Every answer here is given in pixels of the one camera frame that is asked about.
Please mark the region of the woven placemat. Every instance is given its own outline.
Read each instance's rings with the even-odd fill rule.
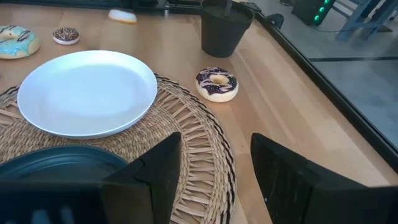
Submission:
[[[131,162],[175,131],[182,134],[180,179],[171,223],[229,223],[236,193],[234,159],[216,118],[186,88],[156,76],[154,105],[133,127],[114,136],[71,140],[29,124],[17,109],[18,87],[0,95],[0,162],[49,146],[86,144]]]

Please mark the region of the wooden tabletop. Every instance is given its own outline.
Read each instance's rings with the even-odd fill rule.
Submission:
[[[211,103],[200,98],[218,117],[233,146],[238,197],[232,223],[271,223],[249,153],[253,132],[362,184],[398,184],[398,175],[257,22],[235,53],[222,59],[201,50],[198,16],[138,15],[138,24],[130,26],[111,21],[107,15],[107,11],[93,9],[0,4],[0,26],[31,29],[42,44],[30,57],[0,59],[0,91],[20,84],[50,59],[82,50],[132,55],[193,93],[201,69],[218,66],[233,72],[240,82],[235,99]],[[80,42],[56,44],[52,31],[62,26],[77,28]]]

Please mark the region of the toy donut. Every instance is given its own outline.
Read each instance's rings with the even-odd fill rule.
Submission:
[[[32,31],[19,26],[0,26],[0,58],[26,57],[39,48],[39,40]]]
[[[213,102],[227,102],[238,93],[239,83],[227,70],[208,67],[199,72],[196,87],[204,98]]]
[[[137,23],[137,17],[133,10],[130,9],[111,9],[108,17],[115,21],[123,22],[126,24]]]
[[[52,33],[52,38],[56,43],[62,45],[72,45],[80,40],[79,32],[71,27],[62,27]]]

